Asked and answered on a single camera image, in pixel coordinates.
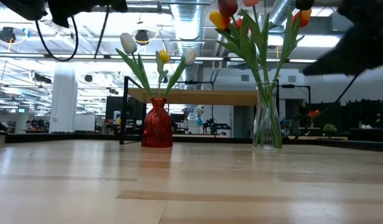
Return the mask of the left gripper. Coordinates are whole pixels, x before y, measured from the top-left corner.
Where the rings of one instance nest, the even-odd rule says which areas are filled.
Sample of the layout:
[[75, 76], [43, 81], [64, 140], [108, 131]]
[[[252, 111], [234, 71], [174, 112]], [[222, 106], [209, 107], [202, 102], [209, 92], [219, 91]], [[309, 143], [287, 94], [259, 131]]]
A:
[[52, 22], [69, 28], [68, 18], [79, 12], [91, 12], [95, 6], [111, 6], [115, 11], [126, 12], [126, 0], [47, 0]]

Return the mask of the black ceiling-hung device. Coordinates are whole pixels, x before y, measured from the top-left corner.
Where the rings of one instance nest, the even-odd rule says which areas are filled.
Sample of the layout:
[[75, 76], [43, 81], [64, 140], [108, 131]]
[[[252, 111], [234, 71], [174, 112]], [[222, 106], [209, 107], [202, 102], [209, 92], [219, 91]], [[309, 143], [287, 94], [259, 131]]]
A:
[[4, 43], [11, 44], [16, 41], [16, 35], [13, 27], [3, 27], [0, 30], [0, 40]]

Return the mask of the red glass vase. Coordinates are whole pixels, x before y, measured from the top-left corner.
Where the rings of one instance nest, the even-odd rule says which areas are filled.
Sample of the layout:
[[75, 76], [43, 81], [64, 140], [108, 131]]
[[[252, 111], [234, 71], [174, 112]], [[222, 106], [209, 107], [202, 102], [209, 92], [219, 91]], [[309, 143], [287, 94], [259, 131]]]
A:
[[173, 146], [171, 117], [165, 110], [166, 98], [152, 98], [152, 109], [144, 121], [142, 147], [168, 148]]

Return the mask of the orange yellow tulip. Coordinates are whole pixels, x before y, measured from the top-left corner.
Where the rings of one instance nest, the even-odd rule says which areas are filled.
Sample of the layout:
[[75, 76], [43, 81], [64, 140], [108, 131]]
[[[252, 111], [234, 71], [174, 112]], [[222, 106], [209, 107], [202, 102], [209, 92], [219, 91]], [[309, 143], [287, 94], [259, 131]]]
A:
[[287, 23], [285, 26], [285, 35], [284, 35], [284, 42], [282, 44], [282, 52], [280, 55], [280, 60], [277, 64], [277, 68], [275, 71], [275, 75], [273, 78], [273, 81], [269, 85], [269, 93], [270, 96], [270, 104], [269, 104], [269, 111], [270, 111], [270, 133], [272, 135], [272, 147], [274, 149], [281, 149], [282, 148], [282, 134], [280, 129], [280, 121], [279, 121], [279, 115], [277, 111], [277, 84], [278, 84], [278, 77], [280, 75], [280, 70], [285, 63], [285, 61], [288, 59], [290, 54], [293, 52], [293, 50], [296, 48], [297, 44], [304, 38], [304, 35], [301, 37], [298, 37], [299, 30], [305, 26], [310, 21], [311, 18], [311, 12], [312, 9], [308, 10], [301, 10], [299, 9], [296, 15], [292, 14], [292, 11], [290, 8], [287, 9]]

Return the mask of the white pillar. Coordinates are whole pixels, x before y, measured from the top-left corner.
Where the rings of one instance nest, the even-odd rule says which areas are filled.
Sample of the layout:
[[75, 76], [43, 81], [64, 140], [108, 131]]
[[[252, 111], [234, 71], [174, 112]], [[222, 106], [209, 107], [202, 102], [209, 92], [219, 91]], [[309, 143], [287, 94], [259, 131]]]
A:
[[53, 77], [50, 133], [72, 133], [76, 115], [78, 83], [74, 66], [60, 62]]

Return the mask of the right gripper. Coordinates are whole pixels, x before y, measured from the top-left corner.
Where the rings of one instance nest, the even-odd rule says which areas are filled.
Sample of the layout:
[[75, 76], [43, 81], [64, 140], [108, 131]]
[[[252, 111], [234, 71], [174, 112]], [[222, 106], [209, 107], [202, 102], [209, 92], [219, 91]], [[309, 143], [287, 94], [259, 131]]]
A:
[[353, 23], [337, 45], [307, 65], [305, 76], [359, 75], [383, 65], [383, 0], [341, 0], [340, 15]]

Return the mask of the clear glass vase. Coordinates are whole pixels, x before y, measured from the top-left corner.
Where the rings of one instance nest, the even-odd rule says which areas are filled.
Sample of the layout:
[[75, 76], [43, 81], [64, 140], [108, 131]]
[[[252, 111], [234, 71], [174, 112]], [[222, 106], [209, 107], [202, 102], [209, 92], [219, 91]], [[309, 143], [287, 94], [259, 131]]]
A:
[[277, 86], [277, 80], [257, 84], [257, 107], [252, 135], [252, 145], [256, 149], [267, 151], [282, 149]]

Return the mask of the wooden shelf black legs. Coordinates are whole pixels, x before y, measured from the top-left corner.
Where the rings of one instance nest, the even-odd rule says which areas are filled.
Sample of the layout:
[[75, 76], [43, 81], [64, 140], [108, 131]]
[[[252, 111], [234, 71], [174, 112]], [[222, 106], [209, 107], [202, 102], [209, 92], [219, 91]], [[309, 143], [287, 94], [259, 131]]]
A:
[[[135, 88], [128, 88], [129, 83], [134, 83], [129, 77], [124, 78], [124, 96], [131, 96], [136, 100], [147, 104], [152, 103], [146, 90], [140, 85]], [[253, 91], [235, 91], [235, 90], [179, 90], [173, 89], [166, 98], [166, 104], [185, 104], [185, 105], [233, 105], [233, 106], [256, 106], [257, 92]], [[142, 127], [148, 113], [143, 114]]]

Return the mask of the black partition panels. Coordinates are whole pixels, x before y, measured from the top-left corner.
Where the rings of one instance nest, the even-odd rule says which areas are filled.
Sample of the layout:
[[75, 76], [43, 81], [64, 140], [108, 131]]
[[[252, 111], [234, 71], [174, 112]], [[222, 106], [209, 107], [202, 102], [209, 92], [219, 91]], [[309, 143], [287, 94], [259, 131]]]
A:
[[[307, 114], [311, 110], [321, 111], [319, 117], [311, 120]], [[355, 100], [345, 105], [337, 103], [312, 103], [301, 109], [304, 116], [300, 127], [307, 129], [307, 135], [352, 141], [383, 142], [383, 100]], [[325, 124], [335, 125], [335, 134], [324, 134]]]

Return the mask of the background flowers blue vase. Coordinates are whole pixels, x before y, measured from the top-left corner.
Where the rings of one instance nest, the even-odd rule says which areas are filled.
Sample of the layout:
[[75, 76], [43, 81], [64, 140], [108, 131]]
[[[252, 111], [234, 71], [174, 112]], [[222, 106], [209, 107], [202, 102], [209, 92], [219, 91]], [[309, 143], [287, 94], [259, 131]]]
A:
[[202, 115], [204, 113], [204, 106], [187, 106], [182, 109], [182, 113], [184, 116], [184, 122], [186, 126], [188, 126], [189, 116], [192, 114], [192, 119], [196, 119], [196, 123], [198, 126], [202, 125]]

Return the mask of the small green plant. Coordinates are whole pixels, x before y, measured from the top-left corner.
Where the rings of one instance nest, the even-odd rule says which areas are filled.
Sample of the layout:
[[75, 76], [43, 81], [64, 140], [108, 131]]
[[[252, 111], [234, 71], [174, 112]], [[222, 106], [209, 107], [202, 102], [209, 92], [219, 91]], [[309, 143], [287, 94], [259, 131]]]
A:
[[331, 135], [335, 134], [338, 129], [335, 127], [335, 125], [328, 123], [323, 126], [322, 131], [324, 134]]

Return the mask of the plain yellow tulip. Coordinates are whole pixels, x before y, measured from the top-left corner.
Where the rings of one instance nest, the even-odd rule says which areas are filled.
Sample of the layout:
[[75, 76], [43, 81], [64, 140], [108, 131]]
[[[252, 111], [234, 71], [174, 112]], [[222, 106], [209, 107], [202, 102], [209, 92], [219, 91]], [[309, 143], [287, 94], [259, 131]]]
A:
[[159, 78], [158, 78], [158, 97], [160, 98], [161, 93], [160, 93], [160, 87], [161, 83], [165, 79], [165, 77], [168, 74], [168, 70], [164, 70], [164, 65], [168, 63], [170, 60], [170, 56], [166, 50], [160, 50], [156, 51], [156, 62], [157, 62], [157, 71], [159, 73]]

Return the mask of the long ceiling light bar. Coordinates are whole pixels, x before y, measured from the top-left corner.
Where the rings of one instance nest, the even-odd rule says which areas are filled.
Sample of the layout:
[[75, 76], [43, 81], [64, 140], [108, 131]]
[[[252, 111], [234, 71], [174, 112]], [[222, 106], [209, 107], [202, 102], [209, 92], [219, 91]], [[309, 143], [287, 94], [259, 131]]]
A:
[[[0, 58], [14, 58], [14, 59], [49, 59], [53, 57], [48, 54], [23, 54], [23, 53], [4, 53], [0, 52]], [[74, 60], [119, 60], [122, 59], [120, 55], [86, 55], [80, 54], [73, 57]], [[238, 57], [196, 57], [197, 62], [215, 61], [215, 62], [245, 62], [244, 59]], [[313, 59], [287, 59], [286, 63], [313, 63]]]

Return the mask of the white blue tulip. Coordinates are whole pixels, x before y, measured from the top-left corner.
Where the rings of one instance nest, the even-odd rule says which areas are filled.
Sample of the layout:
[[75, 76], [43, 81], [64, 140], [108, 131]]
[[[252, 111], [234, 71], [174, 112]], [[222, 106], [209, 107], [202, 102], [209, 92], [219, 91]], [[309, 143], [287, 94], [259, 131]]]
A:
[[181, 57], [180, 64], [178, 65], [177, 69], [175, 70], [173, 75], [170, 77], [170, 80], [168, 81], [168, 85], [164, 93], [164, 97], [166, 97], [169, 94], [170, 90], [176, 84], [181, 74], [183, 73], [185, 67], [195, 62], [196, 56], [197, 56], [196, 49], [189, 48], [184, 52], [183, 56]]
[[120, 36], [121, 45], [123, 51], [116, 49], [116, 52], [121, 56], [125, 61], [128, 67], [133, 71], [136, 77], [141, 82], [142, 86], [146, 90], [147, 94], [152, 97], [152, 92], [150, 89], [149, 81], [144, 70], [144, 65], [141, 60], [141, 56], [138, 54], [135, 57], [135, 52], [137, 51], [137, 44], [133, 37], [128, 33], [122, 33]]

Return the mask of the silver spiral air duct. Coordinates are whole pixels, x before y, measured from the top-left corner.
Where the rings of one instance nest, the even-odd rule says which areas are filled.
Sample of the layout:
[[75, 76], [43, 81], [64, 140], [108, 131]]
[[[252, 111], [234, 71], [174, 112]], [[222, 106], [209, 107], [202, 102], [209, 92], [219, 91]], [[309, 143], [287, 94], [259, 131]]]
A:
[[170, 5], [180, 55], [188, 49], [193, 49], [197, 56], [201, 54], [203, 8], [200, 0], [179, 0], [178, 4]]
[[260, 16], [259, 25], [264, 38], [264, 50], [259, 51], [268, 62], [287, 60], [306, 37], [300, 34], [302, 15], [296, 0], [275, 0], [271, 11]]

